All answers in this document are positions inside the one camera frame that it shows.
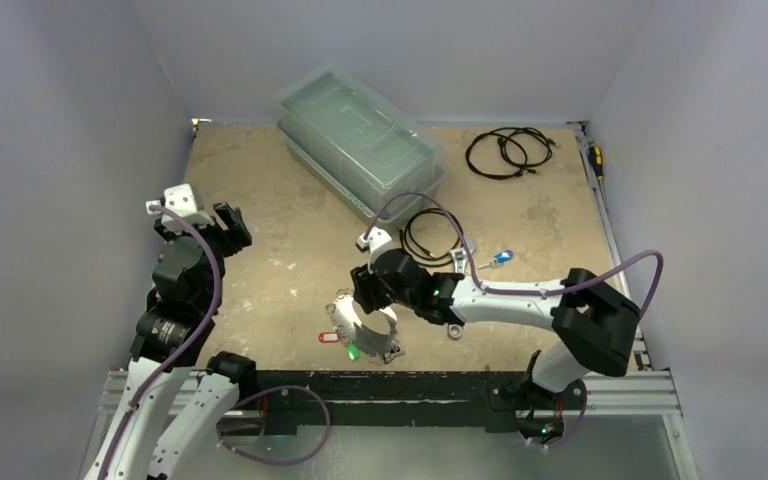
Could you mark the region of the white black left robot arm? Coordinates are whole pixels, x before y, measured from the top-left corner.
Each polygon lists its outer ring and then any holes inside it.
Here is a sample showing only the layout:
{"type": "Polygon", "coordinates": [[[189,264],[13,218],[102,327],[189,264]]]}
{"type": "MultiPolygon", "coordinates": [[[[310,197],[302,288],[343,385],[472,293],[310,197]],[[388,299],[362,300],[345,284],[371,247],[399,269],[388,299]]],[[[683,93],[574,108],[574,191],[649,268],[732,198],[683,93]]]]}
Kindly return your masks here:
{"type": "Polygon", "coordinates": [[[169,410],[210,336],[222,302],[224,261],[251,246],[238,208],[184,215],[171,200],[151,201],[163,238],[146,310],[136,324],[125,390],[88,479],[146,479],[169,410]]]}

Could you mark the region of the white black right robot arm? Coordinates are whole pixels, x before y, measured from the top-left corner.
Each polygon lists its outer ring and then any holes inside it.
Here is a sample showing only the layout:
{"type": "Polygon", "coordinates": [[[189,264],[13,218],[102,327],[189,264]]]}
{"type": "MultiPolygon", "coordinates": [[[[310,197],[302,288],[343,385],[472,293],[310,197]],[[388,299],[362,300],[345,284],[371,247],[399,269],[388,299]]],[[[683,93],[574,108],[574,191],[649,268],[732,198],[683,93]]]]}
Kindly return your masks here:
{"type": "Polygon", "coordinates": [[[536,407],[590,372],[624,376],[642,317],[632,300],[581,268],[559,280],[477,284],[463,273],[431,273],[390,249],[350,276],[365,313],[397,304],[433,325],[500,322],[553,332],[557,343],[533,355],[521,381],[524,399],[536,407]]]}

